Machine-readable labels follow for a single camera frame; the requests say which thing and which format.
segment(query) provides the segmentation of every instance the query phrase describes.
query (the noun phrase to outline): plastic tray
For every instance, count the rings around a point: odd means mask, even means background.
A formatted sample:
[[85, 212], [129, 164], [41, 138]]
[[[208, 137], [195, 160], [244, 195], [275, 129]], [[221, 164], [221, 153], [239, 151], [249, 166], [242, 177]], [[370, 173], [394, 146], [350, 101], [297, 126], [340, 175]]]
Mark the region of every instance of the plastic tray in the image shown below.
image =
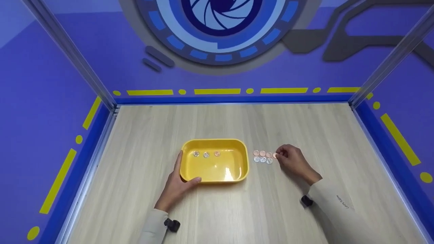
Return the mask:
[[237, 139], [194, 139], [182, 147], [181, 177], [189, 181], [202, 177], [202, 183], [238, 182], [249, 173], [246, 145]]

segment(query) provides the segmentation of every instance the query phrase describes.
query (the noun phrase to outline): person's left hand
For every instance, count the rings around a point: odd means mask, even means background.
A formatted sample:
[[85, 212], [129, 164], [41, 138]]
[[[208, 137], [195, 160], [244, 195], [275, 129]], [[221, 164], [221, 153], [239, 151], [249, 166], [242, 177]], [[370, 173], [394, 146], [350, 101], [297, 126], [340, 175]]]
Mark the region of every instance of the person's left hand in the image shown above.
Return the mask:
[[202, 180], [202, 178], [196, 177], [190, 181], [183, 182], [179, 175], [181, 170], [181, 160], [182, 151], [179, 152], [178, 157], [176, 158], [175, 167], [167, 178], [166, 186], [164, 187], [160, 198], [155, 204], [155, 209], [159, 209], [168, 213], [173, 207], [173, 204], [183, 198], [186, 192], [197, 186]]

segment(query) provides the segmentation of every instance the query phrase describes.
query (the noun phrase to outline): yellow dash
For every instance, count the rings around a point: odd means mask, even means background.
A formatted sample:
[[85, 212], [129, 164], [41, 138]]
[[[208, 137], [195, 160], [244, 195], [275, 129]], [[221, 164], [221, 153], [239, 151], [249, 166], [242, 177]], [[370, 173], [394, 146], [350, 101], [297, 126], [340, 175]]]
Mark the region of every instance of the yellow dash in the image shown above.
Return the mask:
[[227, 94], [240, 94], [241, 89], [229, 88], [229, 89], [194, 89], [195, 95], [227, 95]]
[[83, 128], [85, 128], [86, 130], [89, 129], [90, 123], [92, 123], [93, 117], [95, 116], [100, 103], [101, 103], [101, 98], [97, 96], [95, 101], [92, 104], [92, 107], [89, 110], [89, 113], [86, 116], [86, 119], [83, 122]]
[[354, 93], [358, 92], [360, 87], [330, 87], [327, 92], [330, 93], [338, 93], [338, 92], [348, 92], [348, 93]]
[[306, 93], [307, 87], [296, 88], [262, 88], [261, 94], [277, 94], [277, 93]]
[[383, 121], [386, 128], [389, 130], [390, 134], [395, 139], [398, 146], [401, 148], [404, 155], [407, 157], [408, 161], [412, 166], [418, 165], [421, 163], [417, 155], [414, 153], [413, 149], [411, 149], [410, 145], [405, 140], [404, 136], [402, 136], [401, 132], [395, 126], [393, 121], [390, 119], [387, 113], [381, 116], [381, 120]]
[[164, 96], [173, 95], [173, 90], [129, 90], [130, 96]]
[[48, 192], [47, 197], [45, 198], [44, 203], [42, 204], [41, 209], [39, 210], [39, 213], [41, 214], [48, 214], [50, 211], [51, 206], [53, 205], [54, 199], [57, 196], [57, 193], [59, 192], [60, 187], [62, 186], [63, 180], [66, 177], [66, 174], [68, 173], [68, 170], [74, 161], [74, 158], [76, 157], [77, 151], [74, 149], [70, 149], [68, 152], [68, 155], [66, 156], [65, 161], [62, 164], [62, 167], [60, 168], [59, 172], [57, 173], [56, 179], [54, 180], [53, 185], [51, 186], [50, 191]]

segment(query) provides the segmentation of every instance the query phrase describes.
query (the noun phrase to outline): blue trim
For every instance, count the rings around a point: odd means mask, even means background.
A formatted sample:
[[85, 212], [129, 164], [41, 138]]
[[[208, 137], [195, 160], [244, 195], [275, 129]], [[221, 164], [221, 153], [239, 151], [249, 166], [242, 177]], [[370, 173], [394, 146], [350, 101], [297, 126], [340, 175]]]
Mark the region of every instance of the blue trim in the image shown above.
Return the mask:
[[281, 20], [285, 22], [289, 22], [291, 18], [294, 16], [294, 14], [296, 13], [297, 6], [298, 6], [298, 2], [290, 1], [288, 3], [288, 6], [286, 6], [285, 13], [283, 14]]
[[274, 28], [270, 33], [268, 33], [267, 36], [264, 37], [264, 39], [262, 39], [262, 41], [264, 42], [265, 45], [270, 44], [272, 41], [274, 41], [274, 39], [276, 39], [280, 34], [280, 30]]
[[356, 108], [360, 119], [377, 145], [393, 176], [418, 215], [428, 234], [434, 239], [434, 208], [430, 199], [409, 170], [409, 162], [401, 157], [388, 132], [364, 101]]
[[232, 60], [232, 54], [223, 54], [223, 55], [216, 55], [216, 61], [230, 61]]
[[172, 44], [172, 46], [178, 48], [179, 50], [182, 50], [184, 48], [184, 44], [178, 39], [176, 38], [174, 35], [170, 35], [167, 38], [167, 41]]
[[196, 49], [193, 49], [190, 52], [190, 55], [195, 57], [195, 58], [198, 58], [198, 59], [207, 59], [207, 57], [208, 57], [208, 54], [201, 52], [201, 51], [198, 51]]
[[87, 136], [83, 148], [76, 159], [74, 167], [70, 169], [69, 177], [63, 183], [64, 188], [57, 196], [58, 201], [51, 209], [51, 217], [48, 220], [47, 226], [41, 235], [39, 243], [55, 243], [60, 229], [62, 228], [63, 222], [65, 222], [66, 216], [68, 215], [69, 209], [71, 208], [72, 202], [76, 196], [84, 173], [86, 172], [87, 166], [89, 165], [89, 161], [96, 148], [99, 137], [102, 134], [109, 114], [109, 110], [102, 106], [94, 118], [89, 135]]
[[185, 103], [269, 103], [269, 102], [347, 102], [348, 95], [306, 95], [306, 96], [195, 96], [159, 97], [144, 96], [115, 98], [118, 104], [185, 104]]
[[258, 51], [258, 49], [256, 48], [256, 46], [251, 46], [247, 49], [240, 51], [240, 56], [242, 58], [244, 58], [244, 57], [247, 57], [247, 56], [250, 56], [250, 55], [256, 53], [257, 51]]
[[160, 14], [158, 13], [158, 11], [150, 11], [149, 12], [149, 17], [152, 20], [152, 23], [154, 24], [154, 26], [158, 29], [158, 30], [162, 30], [164, 28], [166, 28], [166, 25], [164, 24], [163, 20], [160, 17]]

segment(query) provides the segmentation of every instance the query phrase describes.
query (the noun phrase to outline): sleeve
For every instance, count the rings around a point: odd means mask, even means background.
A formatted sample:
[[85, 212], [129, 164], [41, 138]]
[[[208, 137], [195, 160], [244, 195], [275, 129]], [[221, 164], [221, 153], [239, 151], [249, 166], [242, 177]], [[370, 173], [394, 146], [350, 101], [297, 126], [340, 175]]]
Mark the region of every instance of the sleeve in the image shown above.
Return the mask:
[[309, 190], [309, 198], [327, 215], [340, 238], [352, 244], [382, 244], [380, 235], [347, 205], [335, 187], [327, 180], [314, 183]]
[[153, 209], [145, 221], [138, 243], [161, 244], [167, 230], [164, 221], [168, 217], [168, 213], [158, 209]]

